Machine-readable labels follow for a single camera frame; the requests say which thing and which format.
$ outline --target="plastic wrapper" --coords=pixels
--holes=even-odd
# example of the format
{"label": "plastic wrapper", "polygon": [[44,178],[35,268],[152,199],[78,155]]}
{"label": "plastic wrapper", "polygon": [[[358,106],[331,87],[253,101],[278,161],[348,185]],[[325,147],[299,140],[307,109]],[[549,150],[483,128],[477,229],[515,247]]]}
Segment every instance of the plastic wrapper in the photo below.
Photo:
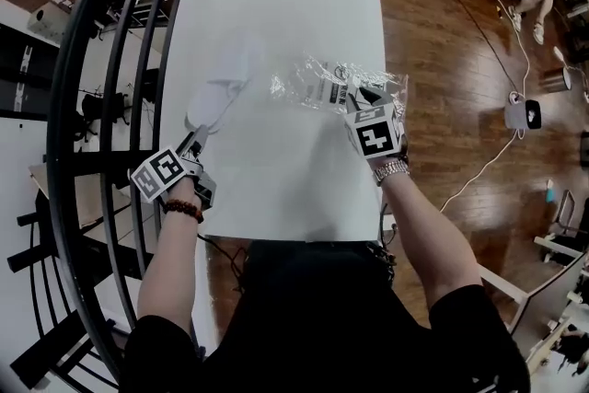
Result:
{"label": "plastic wrapper", "polygon": [[401,121],[407,107],[406,75],[383,71],[368,71],[353,63],[321,62],[307,55],[293,63],[286,75],[271,78],[271,97],[287,103],[299,104],[315,110],[345,114],[346,96],[353,94],[361,110],[371,107],[358,90],[375,87],[386,91],[395,104]]}

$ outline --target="metal trash bin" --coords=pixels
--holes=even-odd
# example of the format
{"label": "metal trash bin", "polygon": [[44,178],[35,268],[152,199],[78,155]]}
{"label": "metal trash bin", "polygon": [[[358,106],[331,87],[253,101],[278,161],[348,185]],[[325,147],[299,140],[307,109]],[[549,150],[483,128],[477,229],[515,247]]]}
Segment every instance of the metal trash bin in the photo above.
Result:
{"label": "metal trash bin", "polygon": [[566,67],[553,69],[540,79],[540,86],[549,94],[571,90],[571,74]]}
{"label": "metal trash bin", "polygon": [[540,104],[535,100],[519,100],[505,107],[505,126],[510,130],[537,130],[542,126]]}

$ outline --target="white slipper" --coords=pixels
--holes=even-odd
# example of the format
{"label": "white slipper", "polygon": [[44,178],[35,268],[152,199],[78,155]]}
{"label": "white slipper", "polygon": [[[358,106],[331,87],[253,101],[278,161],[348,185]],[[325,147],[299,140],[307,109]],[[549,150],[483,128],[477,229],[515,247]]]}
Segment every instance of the white slipper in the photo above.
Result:
{"label": "white slipper", "polygon": [[514,6],[508,6],[507,13],[509,14],[514,23],[515,31],[519,33],[522,30],[522,15],[515,13]]}
{"label": "white slipper", "polygon": [[534,25],[534,40],[537,44],[544,44],[544,25],[540,23]]}

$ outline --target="black sleeve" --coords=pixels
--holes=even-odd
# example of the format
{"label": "black sleeve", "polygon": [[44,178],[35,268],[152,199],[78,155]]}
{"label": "black sleeve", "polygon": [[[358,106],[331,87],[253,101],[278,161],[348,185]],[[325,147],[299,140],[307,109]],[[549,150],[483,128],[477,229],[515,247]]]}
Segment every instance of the black sleeve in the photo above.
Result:
{"label": "black sleeve", "polygon": [[127,340],[119,391],[190,391],[198,366],[191,337],[183,329],[167,319],[146,316]]}
{"label": "black sleeve", "polygon": [[459,288],[430,311],[433,334],[473,392],[492,384],[498,393],[530,391],[525,361],[480,285]]}

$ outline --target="metal watch band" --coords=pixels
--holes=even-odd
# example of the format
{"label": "metal watch band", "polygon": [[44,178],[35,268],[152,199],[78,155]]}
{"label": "metal watch band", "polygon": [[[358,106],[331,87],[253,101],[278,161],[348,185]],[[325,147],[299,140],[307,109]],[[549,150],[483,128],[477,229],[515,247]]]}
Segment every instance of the metal watch band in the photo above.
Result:
{"label": "metal watch band", "polygon": [[403,172],[404,174],[409,175],[409,167],[407,166],[407,164],[398,159],[387,162],[384,166],[381,166],[380,168],[376,168],[374,171],[376,185],[380,187],[380,184],[385,179],[385,177],[397,174],[398,172]]}

